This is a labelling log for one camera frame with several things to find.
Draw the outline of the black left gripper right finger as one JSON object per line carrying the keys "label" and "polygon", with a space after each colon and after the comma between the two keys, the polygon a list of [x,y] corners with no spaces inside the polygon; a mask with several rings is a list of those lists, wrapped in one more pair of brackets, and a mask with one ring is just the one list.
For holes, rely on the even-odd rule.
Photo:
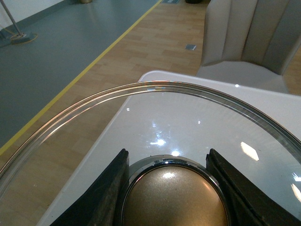
{"label": "black left gripper right finger", "polygon": [[218,181],[230,210],[232,226],[299,226],[286,211],[232,166],[216,150],[206,156],[206,169]]}

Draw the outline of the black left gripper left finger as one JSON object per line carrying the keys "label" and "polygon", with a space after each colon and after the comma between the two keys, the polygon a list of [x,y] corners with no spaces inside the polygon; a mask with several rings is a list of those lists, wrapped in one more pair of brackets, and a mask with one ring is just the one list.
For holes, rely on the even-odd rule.
{"label": "black left gripper left finger", "polygon": [[121,188],[129,174],[129,152],[122,149],[92,185],[51,225],[111,226]]}

